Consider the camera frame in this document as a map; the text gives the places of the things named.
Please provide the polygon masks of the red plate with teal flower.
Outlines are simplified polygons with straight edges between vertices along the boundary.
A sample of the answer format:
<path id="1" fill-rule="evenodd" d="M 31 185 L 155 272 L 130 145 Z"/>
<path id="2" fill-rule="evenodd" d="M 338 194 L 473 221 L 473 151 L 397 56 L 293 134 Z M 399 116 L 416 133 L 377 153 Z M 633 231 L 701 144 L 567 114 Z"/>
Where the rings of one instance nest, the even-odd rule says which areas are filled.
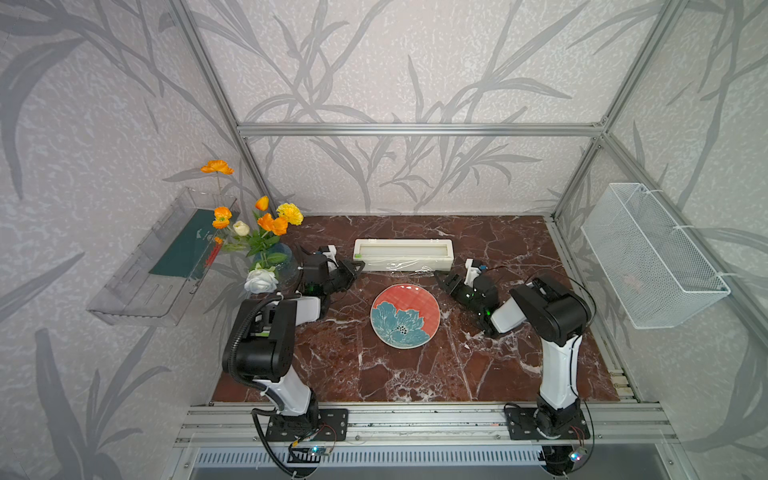
<path id="1" fill-rule="evenodd" d="M 370 310 L 374 333 L 386 345 L 400 350 L 426 345 L 437 333 L 440 321 L 436 298 L 415 284 L 385 288 Z"/>

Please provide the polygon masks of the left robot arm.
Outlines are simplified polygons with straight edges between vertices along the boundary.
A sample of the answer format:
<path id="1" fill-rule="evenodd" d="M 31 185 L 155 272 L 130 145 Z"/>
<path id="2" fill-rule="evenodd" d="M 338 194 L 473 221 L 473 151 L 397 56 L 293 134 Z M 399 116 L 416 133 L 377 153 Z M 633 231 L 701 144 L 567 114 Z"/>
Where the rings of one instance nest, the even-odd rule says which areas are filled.
<path id="1" fill-rule="evenodd" d="M 323 319 L 332 296 L 350 289 L 364 268 L 364 261 L 339 258 L 328 245 L 294 254 L 286 267 L 253 270 L 247 284 L 254 296 L 237 312 L 223 372 L 266 398 L 271 415 L 317 422 L 316 395 L 293 368 L 296 330 Z"/>

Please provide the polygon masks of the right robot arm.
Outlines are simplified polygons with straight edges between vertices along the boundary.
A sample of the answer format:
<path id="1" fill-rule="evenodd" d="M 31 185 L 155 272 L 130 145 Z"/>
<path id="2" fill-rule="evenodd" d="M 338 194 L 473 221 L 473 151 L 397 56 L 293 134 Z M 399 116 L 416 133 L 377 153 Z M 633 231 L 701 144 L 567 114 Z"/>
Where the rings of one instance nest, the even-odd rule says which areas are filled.
<path id="1" fill-rule="evenodd" d="M 554 277 L 536 274 L 513 287 L 502 302 L 488 268 L 473 259 L 466 262 L 464 275 L 436 271 L 434 277 L 486 334 L 500 336 L 529 324 L 542 343 L 539 411 L 554 417 L 578 408 L 578 351 L 594 316 L 587 301 Z"/>

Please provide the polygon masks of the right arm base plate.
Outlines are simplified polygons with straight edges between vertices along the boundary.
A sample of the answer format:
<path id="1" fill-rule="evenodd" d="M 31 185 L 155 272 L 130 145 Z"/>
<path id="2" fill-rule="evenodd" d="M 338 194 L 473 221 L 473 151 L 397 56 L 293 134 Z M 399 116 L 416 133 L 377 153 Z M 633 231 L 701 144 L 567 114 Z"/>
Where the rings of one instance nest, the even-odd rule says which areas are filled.
<path id="1" fill-rule="evenodd" d="M 592 438 L 589 422 L 581 411 L 571 410 L 557 420 L 540 408 L 507 403 L 504 405 L 503 415 L 511 440 L 557 440 L 583 443 Z"/>

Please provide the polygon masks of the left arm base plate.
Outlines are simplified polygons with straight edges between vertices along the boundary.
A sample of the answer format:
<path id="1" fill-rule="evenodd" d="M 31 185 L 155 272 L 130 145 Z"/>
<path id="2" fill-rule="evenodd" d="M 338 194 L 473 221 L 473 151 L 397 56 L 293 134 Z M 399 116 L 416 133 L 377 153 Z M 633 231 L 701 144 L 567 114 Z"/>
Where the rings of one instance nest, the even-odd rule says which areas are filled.
<path id="1" fill-rule="evenodd" d="M 349 426 L 349 410 L 321 408 L 301 416 L 273 415 L 266 432 L 270 442 L 288 442 L 309 437 L 320 441 L 344 441 Z"/>

